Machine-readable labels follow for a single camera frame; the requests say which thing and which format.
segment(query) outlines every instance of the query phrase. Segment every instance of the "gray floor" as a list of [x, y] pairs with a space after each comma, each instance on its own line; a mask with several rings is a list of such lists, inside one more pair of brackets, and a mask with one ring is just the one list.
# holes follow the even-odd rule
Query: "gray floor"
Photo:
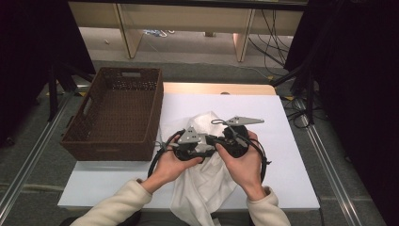
[[[231, 34], [217, 33], [212, 38], [204, 37], [203, 33], [192, 32], [176, 32], [166, 38], [144, 35], [136, 57], [127, 59], [118, 30], [81, 29], [81, 32], [96, 69], [102, 66], [156, 65], [163, 69], [165, 79], [169, 81], [229, 83], [267, 83], [269, 79], [279, 77], [266, 70], [264, 64], [273, 73], [286, 73], [279, 64], [264, 58], [263, 54], [251, 44], [248, 46], [245, 62], [237, 62]], [[251, 35], [251, 38], [264, 48], [264, 43], [259, 37]], [[292, 39], [280, 38], [286, 45], [289, 45]], [[276, 51], [269, 53], [279, 59]], [[290, 82], [278, 87], [278, 94], [289, 95]], [[3, 197], [8, 185], [12, 183], [46, 124], [48, 117], [46, 90], [39, 99], [40, 104], [32, 107], [18, 133], [13, 136], [15, 145], [0, 151], [0, 197]], [[64, 218], [84, 213], [56, 206], [75, 163], [72, 156], [59, 145], [59, 141], [69, 118], [81, 101], [82, 97], [79, 96], [73, 96], [69, 101], [62, 120], [44, 148], [3, 225], [58, 225]], [[295, 111], [288, 101], [282, 103], [287, 106], [287, 115]], [[315, 129], [340, 177], [344, 190], [355, 206], [361, 225], [385, 225], [356, 171], [344, 159], [344, 150], [323, 111], [314, 113]], [[320, 199], [321, 210], [287, 211], [287, 216], [293, 225], [323, 225], [323, 222], [325, 225], [352, 225], [347, 223], [343, 208], [309, 138], [308, 129], [297, 128], [294, 123], [301, 125], [301, 119], [291, 121], [292, 130], [315, 192]]]

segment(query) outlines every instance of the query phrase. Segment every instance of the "white table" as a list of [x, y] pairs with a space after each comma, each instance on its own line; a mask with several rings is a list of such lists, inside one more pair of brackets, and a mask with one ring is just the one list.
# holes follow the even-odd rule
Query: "white table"
[[[279, 96], [217, 95], [165, 93], [161, 124], [169, 124], [199, 113], [214, 111], [220, 119], [243, 116], [264, 119], [265, 123], [248, 125], [258, 134], [272, 163], [267, 167], [264, 185], [271, 186], [285, 210], [313, 210], [320, 207], [311, 186]], [[151, 162], [77, 162], [58, 205], [65, 208], [91, 207], [112, 196], [126, 181], [147, 177]], [[144, 210], [167, 210], [173, 183], [153, 194]], [[247, 209], [246, 195], [237, 187], [220, 211]]]

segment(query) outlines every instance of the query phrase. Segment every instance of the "person's right hand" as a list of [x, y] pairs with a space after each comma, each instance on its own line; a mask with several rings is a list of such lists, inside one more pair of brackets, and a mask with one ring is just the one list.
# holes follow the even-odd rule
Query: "person's right hand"
[[[255, 133], [248, 131], [248, 134], [250, 139], [258, 139]], [[257, 201], [266, 196], [260, 175], [262, 159], [254, 147], [249, 145], [248, 151], [239, 158], [232, 157], [220, 144], [216, 144], [216, 149], [232, 179], [244, 189], [251, 201]]]

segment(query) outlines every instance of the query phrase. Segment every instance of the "person's left hand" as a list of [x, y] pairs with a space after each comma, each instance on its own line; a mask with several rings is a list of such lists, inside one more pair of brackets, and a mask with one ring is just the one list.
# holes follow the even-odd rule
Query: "person's left hand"
[[[179, 137], [176, 136], [171, 142], [176, 142], [178, 138]], [[188, 161], [181, 161], [174, 155], [172, 147], [168, 146], [168, 151], [161, 155], [152, 175], [141, 183], [141, 185], [148, 192], [153, 193], [164, 184], [176, 180], [183, 171], [196, 166], [201, 161], [201, 157], [196, 157]]]

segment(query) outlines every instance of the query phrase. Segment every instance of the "wicker basket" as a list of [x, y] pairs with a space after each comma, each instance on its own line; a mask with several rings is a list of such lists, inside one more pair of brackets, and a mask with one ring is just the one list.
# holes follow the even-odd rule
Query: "wicker basket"
[[150, 161], [163, 97], [159, 69], [101, 68], [60, 143], [79, 161]]

